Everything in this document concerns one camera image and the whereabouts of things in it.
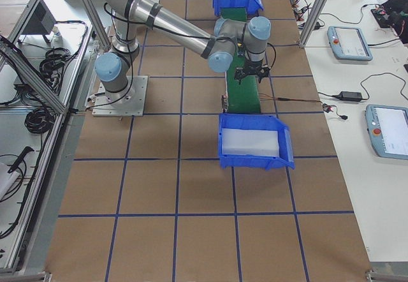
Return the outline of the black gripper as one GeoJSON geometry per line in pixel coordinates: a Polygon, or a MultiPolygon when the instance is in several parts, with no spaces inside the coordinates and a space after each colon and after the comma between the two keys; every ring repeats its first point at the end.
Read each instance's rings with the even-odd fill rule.
{"type": "Polygon", "coordinates": [[[234,79],[240,85],[242,80],[249,75],[256,75],[258,77],[258,83],[260,84],[264,78],[268,78],[270,69],[267,64],[263,64],[262,61],[251,61],[245,59],[242,67],[235,68],[234,79]]]}

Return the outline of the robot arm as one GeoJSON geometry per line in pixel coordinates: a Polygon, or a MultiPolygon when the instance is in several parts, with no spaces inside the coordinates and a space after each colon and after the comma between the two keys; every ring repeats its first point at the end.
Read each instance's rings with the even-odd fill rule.
{"type": "Polygon", "coordinates": [[[183,47],[207,60],[210,69],[226,72],[237,51],[244,46],[245,64],[236,70],[237,77],[248,75],[263,78],[269,67],[263,64],[265,50],[271,33],[271,23],[265,17],[254,17],[248,22],[218,19],[214,34],[209,34],[194,24],[172,13],[153,0],[106,0],[111,7],[115,35],[110,51],[99,57],[95,70],[108,103],[114,107],[125,105],[133,99],[135,82],[127,76],[128,70],[139,53],[138,26],[144,25],[158,31],[183,47]]]}

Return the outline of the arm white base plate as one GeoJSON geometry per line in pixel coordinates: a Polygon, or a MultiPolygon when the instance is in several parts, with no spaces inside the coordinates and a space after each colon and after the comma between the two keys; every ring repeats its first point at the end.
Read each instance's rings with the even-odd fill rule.
{"type": "Polygon", "coordinates": [[[102,82],[99,83],[99,93],[104,93],[96,98],[92,114],[95,117],[127,117],[143,116],[145,97],[149,77],[127,76],[128,86],[119,93],[110,93],[105,90],[102,82]]]}

